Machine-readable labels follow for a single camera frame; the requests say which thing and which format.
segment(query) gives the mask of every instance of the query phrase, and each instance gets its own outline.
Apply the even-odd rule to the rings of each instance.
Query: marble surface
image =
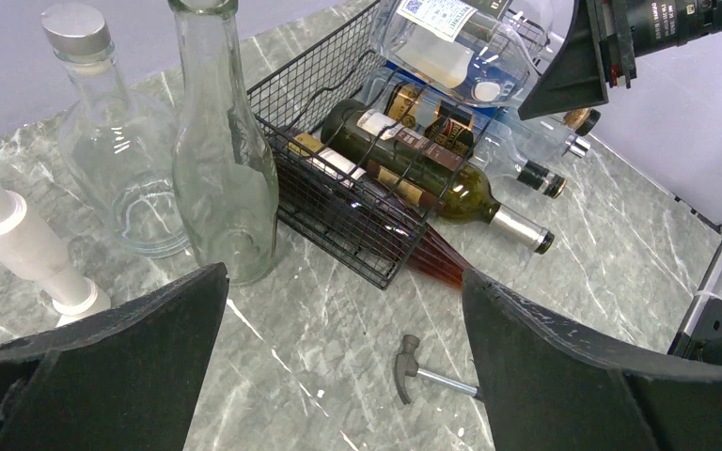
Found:
[[[244,41],[247,85],[367,3]],[[180,70],[139,88],[181,106]],[[116,303],[191,271],[188,254],[149,260],[107,238],[55,154],[58,121],[0,137],[2,185],[26,197],[69,244],[74,266]],[[493,183],[497,198],[555,231],[545,256],[486,225],[433,225],[476,267],[532,301],[664,352],[720,237],[599,143],[585,159],[550,165],[569,178],[557,200],[511,179]],[[0,267],[0,342],[56,321],[44,293]],[[421,337],[423,366],[475,382],[459,293],[409,270],[380,291],[281,225],[272,272],[230,290],[186,449],[491,449],[483,407],[469,397],[411,380],[414,404],[400,404],[392,364],[406,333]]]

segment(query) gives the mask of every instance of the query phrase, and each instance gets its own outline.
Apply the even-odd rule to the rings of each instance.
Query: dark green wine bottle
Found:
[[[375,140],[384,129],[383,135]],[[367,171],[389,188],[397,178],[379,177],[380,166],[398,176],[404,173],[405,180],[436,196],[460,167],[458,177],[436,208],[439,216],[461,224],[473,221],[491,224],[538,254],[545,253],[555,239],[546,228],[494,199],[489,180],[479,168],[387,115],[368,110],[360,101],[341,101],[331,110],[322,124],[322,141],[354,163],[364,160]]]

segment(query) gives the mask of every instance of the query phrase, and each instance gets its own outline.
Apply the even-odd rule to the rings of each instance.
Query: glass bottle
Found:
[[[418,240],[416,225],[420,224],[419,215],[403,205],[398,198],[388,195],[388,188],[371,177],[370,173],[355,167],[354,163],[324,146],[311,135],[295,129],[291,129],[290,133],[293,137],[289,140],[284,140],[282,137],[276,137],[274,140],[274,145],[278,149],[275,158],[284,198],[302,211],[302,214],[307,211],[318,212],[322,221],[345,240],[393,262],[402,258],[409,244],[413,240]],[[288,151],[309,157],[307,159],[318,171],[336,179],[342,177],[331,166],[310,157],[312,154],[319,155],[349,176],[342,181],[344,186],[366,197],[371,205],[380,206],[380,202],[383,202],[385,206],[376,210],[367,210],[342,193],[332,192],[326,185],[319,183],[312,174],[304,171],[302,166],[284,157]],[[425,193],[405,180],[400,183],[396,193],[425,208],[430,206],[430,199],[432,202],[436,200],[432,194]],[[390,224],[399,225],[400,228],[387,226]],[[462,288],[463,270],[472,267],[430,225],[427,225],[425,234],[418,241],[405,264],[459,291]]]
[[[453,171],[460,167],[440,200],[437,208],[440,217],[458,224],[473,221],[491,224],[538,254],[552,245],[555,238],[552,232],[494,199],[489,181],[479,168],[438,145],[419,148],[430,140],[396,125],[394,119],[383,113],[367,110],[360,101],[341,101],[331,110],[322,125],[322,141],[348,160],[363,162],[362,166],[375,177],[379,165],[394,174],[405,174],[408,182],[436,196],[441,195]],[[392,186],[391,182],[378,180]]]
[[[168,0],[184,106],[173,161],[181,218],[200,265],[224,262],[232,285],[273,262],[278,179],[250,111],[236,30],[238,0]]]
[[[385,75],[386,71],[391,74],[391,70],[387,68],[383,71],[381,76]],[[424,134],[428,139],[434,139],[443,148],[467,158],[470,163],[482,169],[489,179],[510,177],[552,198],[558,197],[563,192],[566,186],[565,178],[528,159],[516,148],[519,138],[522,146],[530,145],[524,141],[524,131],[516,136],[510,127],[501,122],[491,121],[488,117],[460,105],[456,108],[457,102],[450,101],[444,95],[426,87],[416,85],[400,73],[395,73],[387,86],[386,79],[388,76],[383,83],[380,83],[378,78],[369,80],[362,91],[362,98],[367,99],[368,103],[373,102],[379,111],[395,120],[400,120],[404,126]],[[384,95],[380,95],[380,89],[369,85],[384,87]],[[469,148],[474,146],[476,137],[484,127],[486,133],[475,146],[472,154]],[[531,133],[527,137],[541,136]],[[536,141],[538,145],[544,145],[544,148],[532,148],[533,152],[543,154],[551,152],[552,145],[548,140]]]
[[[461,0],[383,0],[373,49],[453,99],[518,105],[552,26],[548,0],[514,0],[496,17]]]
[[[161,101],[128,89],[103,15],[67,3],[40,15],[79,101],[59,127],[59,154],[114,238],[146,257],[186,245],[171,178],[177,125]]]
[[[455,105],[456,101],[429,87],[422,89],[423,84],[401,71],[392,72],[392,69],[383,67],[370,73],[358,99],[372,104],[372,107],[389,117],[403,117],[402,123],[406,127],[422,132],[431,139],[434,137],[429,130],[431,125],[444,124],[444,117],[451,113],[451,130],[460,129],[454,133],[456,137],[451,148],[453,151],[463,150],[463,146],[471,146],[470,143],[474,143],[490,119],[483,112],[463,105],[458,105],[453,112],[451,105]],[[501,113],[497,113],[495,109],[485,112],[491,112],[496,121],[505,124],[511,131],[513,144],[518,151],[538,164],[566,153],[585,156],[590,144],[580,136],[588,133],[599,119],[599,112],[596,110],[590,110],[587,115],[578,114],[582,110],[574,110],[565,116],[552,115],[524,121],[519,118],[515,108],[506,108]],[[574,120],[565,118],[571,115],[574,115]],[[486,132],[491,134],[495,129],[496,127],[489,126]],[[436,136],[436,142],[444,138],[443,134]]]

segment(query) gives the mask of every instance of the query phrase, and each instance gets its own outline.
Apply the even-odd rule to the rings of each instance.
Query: wine bottle label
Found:
[[[434,139],[436,144],[465,158],[469,148],[475,144],[475,135],[472,133],[474,119],[463,111],[452,114],[450,112],[452,112],[451,107],[438,101],[434,113],[435,120],[425,129],[425,137]]]
[[[350,176],[353,180],[358,180],[361,176],[367,173],[364,169],[361,169],[360,167],[356,167],[355,163],[351,162],[350,160],[342,157],[339,155],[335,150],[332,148],[324,148],[322,151],[320,151],[320,148],[322,148],[322,143],[316,139],[315,137],[311,136],[308,133],[300,133],[294,138],[295,141],[302,144],[305,148],[311,150],[314,152],[315,155],[318,155],[320,158],[325,160],[326,162],[332,164],[335,166],[338,170],[343,172],[344,174],[347,174]],[[288,145],[289,150],[299,154],[308,156],[308,154],[302,150],[301,148],[298,148],[293,143],[289,143]],[[312,166],[319,169],[320,171],[324,172],[325,174],[329,175],[330,177],[341,180],[344,179],[344,176],[336,171],[331,166],[328,166],[327,164],[323,163],[322,161],[314,158],[309,158],[309,162]],[[341,182],[344,186],[348,188],[353,187],[353,183],[345,179]]]
[[[386,127],[391,127],[381,135],[380,139],[383,141],[388,141],[393,138],[403,127],[402,124],[397,123],[397,120],[392,119],[375,109],[367,110],[366,113],[358,118],[358,122],[355,125],[357,125],[361,130],[375,136],[377,136],[378,133]]]
[[[412,207],[427,210],[438,201],[438,197],[435,195],[422,190],[405,179],[400,180],[400,176],[372,160],[367,162],[367,173],[380,181],[386,188],[394,188],[394,194]],[[444,202],[440,202],[436,207],[436,212],[440,212],[443,207]]]
[[[419,94],[419,88],[408,82],[397,84],[391,91],[391,96],[386,103],[385,113],[394,120],[399,120],[402,125],[409,129],[416,128],[414,113],[427,88]]]
[[[423,153],[426,157],[441,164],[450,171],[458,169],[465,162],[463,158],[442,148],[440,145],[411,129],[403,128],[397,132],[394,139],[417,152]]]
[[[368,110],[364,113],[364,115],[358,119],[357,123],[359,128],[365,132],[374,134],[375,136],[377,136],[378,133],[380,133],[385,127],[393,124],[397,124],[397,121],[374,109]],[[397,124],[381,136],[381,139],[384,140],[391,138],[394,138],[395,140],[403,143],[405,146],[412,148],[416,152],[424,154],[429,159],[441,164],[450,171],[458,169],[464,163],[463,158],[445,148],[442,148],[440,145],[434,143],[421,134],[403,127],[402,124]]]
[[[449,42],[478,9],[461,0],[402,0],[397,13]]]

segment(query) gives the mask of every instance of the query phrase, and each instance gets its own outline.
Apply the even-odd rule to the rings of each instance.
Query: hammer head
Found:
[[[394,358],[394,384],[397,387],[397,394],[403,404],[411,404],[408,390],[405,388],[405,377],[416,377],[419,370],[419,362],[416,361],[416,348],[419,347],[419,338],[413,335],[402,337],[402,348]]]

